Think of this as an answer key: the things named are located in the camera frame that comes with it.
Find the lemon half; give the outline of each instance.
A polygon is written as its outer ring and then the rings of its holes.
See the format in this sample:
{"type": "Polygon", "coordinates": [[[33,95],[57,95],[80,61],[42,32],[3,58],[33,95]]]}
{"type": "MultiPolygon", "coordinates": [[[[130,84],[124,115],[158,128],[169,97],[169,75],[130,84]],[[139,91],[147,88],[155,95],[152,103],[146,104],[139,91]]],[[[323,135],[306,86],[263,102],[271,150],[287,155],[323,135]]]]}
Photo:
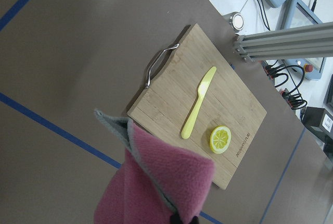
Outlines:
{"type": "Polygon", "coordinates": [[[230,129],[226,126],[218,126],[210,135],[210,149],[216,154],[221,154],[228,149],[230,141],[230,129]]]}

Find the yellow knife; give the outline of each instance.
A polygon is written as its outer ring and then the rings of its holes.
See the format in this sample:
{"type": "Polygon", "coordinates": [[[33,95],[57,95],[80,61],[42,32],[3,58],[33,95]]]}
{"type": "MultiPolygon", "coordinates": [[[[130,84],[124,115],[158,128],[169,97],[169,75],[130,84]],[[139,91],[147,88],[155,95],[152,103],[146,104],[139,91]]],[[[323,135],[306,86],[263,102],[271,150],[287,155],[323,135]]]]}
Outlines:
{"type": "Polygon", "coordinates": [[[216,72],[216,67],[215,66],[211,67],[210,70],[207,71],[207,73],[204,75],[204,77],[201,80],[201,83],[198,88],[198,99],[182,129],[181,136],[183,139],[189,138],[192,133],[203,98],[206,95],[207,89],[209,87],[210,82],[213,79],[215,72],[216,72]]]}

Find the cutting board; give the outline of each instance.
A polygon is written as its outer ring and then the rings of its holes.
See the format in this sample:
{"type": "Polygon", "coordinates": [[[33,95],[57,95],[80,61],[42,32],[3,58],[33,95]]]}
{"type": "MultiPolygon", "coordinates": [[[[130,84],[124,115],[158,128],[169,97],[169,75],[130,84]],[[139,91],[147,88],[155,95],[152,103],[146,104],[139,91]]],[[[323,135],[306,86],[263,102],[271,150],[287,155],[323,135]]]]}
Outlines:
{"type": "Polygon", "coordinates": [[[128,115],[163,141],[212,159],[216,166],[213,182],[226,189],[266,111],[198,24],[188,29],[179,44],[128,115]],[[212,66],[217,71],[193,132],[184,140],[182,127],[197,98],[198,85],[212,66]],[[230,128],[232,139],[224,153],[215,154],[209,138],[219,125],[230,128]]]}

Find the blue tape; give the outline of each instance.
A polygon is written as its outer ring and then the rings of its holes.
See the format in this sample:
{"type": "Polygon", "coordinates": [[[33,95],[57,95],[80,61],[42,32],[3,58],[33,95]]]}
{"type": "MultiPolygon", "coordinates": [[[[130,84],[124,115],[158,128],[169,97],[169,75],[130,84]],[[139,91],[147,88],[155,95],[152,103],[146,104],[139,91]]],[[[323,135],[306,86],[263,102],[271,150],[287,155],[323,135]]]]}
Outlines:
{"type": "Polygon", "coordinates": [[[84,150],[88,151],[89,153],[97,156],[98,158],[102,159],[103,161],[107,162],[108,164],[114,166],[115,168],[119,169],[121,164],[111,157],[107,156],[106,154],[102,153],[101,151],[95,149],[94,147],[90,146],[89,144],[81,141],[80,139],[76,138],[75,136],[71,135],[67,131],[61,129],[60,127],[54,125],[52,122],[46,120],[45,118],[41,117],[40,115],[34,113],[33,111],[27,109],[23,105],[15,102],[13,99],[9,98],[8,96],[0,93],[0,101],[4,104],[8,105],[9,107],[17,110],[18,112],[24,114],[25,116],[29,117],[30,119],[34,120],[35,122],[43,125],[44,127],[48,128],[49,130],[55,132],[56,134],[60,135],[61,137],[67,139],[71,143],[83,148],[84,150]]]}
{"type": "Polygon", "coordinates": [[[13,19],[13,17],[26,5],[29,0],[17,0],[12,8],[0,19],[0,31],[13,19]]]}
{"type": "Polygon", "coordinates": [[[273,192],[273,194],[272,194],[272,196],[271,196],[271,198],[270,198],[270,201],[268,202],[268,204],[267,204],[267,206],[266,206],[266,209],[265,209],[265,211],[264,211],[264,214],[263,214],[262,217],[261,217],[261,220],[260,220],[259,224],[262,224],[262,222],[264,221],[264,219],[265,219],[265,217],[266,217],[266,215],[267,215],[268,209],[270,208],[270,206],[271,206],[271,204],[272,204],[272,202],[273,202],[273,200],[274,200],[274,197],[275,197],[275,195],[276,195],[276,192],[277,192],[278,188],[280,187],[280,184],[281,184],[281,182],[282,182],[282,180],[283,180],[283,177],[285,176],[285,173],[286,173],[287,169],[288,169],[289,166],[290,166],[291,160],[293,159],[293,157],[294,157],[294,155],[295,155],[295,152],[296,152],[296,150],[297,150],[297,148],[298,148],[298,146],[299,146],[301,140],[303,139],[304,133],[305,133],[305,128],[303,128],[303,131],[302,131],[300,137],[298,138],[297,143],[296,143],[295,147],[293,148],[293,151],[291,152],[291,155],[290,155],[290,157],[289,157],[289,159],[288,159],[288,161],[287,161],[287,164],[286,164],[286,166],[285,166],[285,168],[284,168],[284,170],[283,170],[283,172],[282,172],[282,175],[281,175],[279,181],[278,181],[277,184],[276,184],[276,187],[275,187],[275,189],[274,189],[274,192],[273,192]]]}
{"type": "Polygon", "coordinates": [[[209,220],[210,222],[214,223],[214,224],[223,224],[222,222],[219,222],[218,220],[214,219],[213,217],[211,217],[210,215],[204,213],[204,212],[200,212],[200,216],[202,216],[203,218],[209,220]]]}

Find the metal handle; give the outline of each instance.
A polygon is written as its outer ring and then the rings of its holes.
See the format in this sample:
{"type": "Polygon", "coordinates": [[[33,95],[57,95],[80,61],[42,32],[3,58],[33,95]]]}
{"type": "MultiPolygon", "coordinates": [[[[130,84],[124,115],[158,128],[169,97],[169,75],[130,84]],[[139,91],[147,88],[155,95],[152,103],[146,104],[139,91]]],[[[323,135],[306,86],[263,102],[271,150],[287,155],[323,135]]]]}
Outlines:
{"type": "Polygon", "coordinates": [[[150,86],[150,73],[151,73],[151,69],[153,68],[153,66],[157,63],[157,61],[160,59],[160,57],[166,52],[166,51],[170,51],[172,49],[176,49],[178,48],[179,43],[177,43],[176,45],[170,47],[170,48],[166,48],[164,50],[162,50],[162,52],[154,59],[154,61],[152,61],[152,63],[150,64],[150,66],[148,67],[147,70],[147,82],[146,82],[146,86],[145,89],[149,88],[150,86]]]}

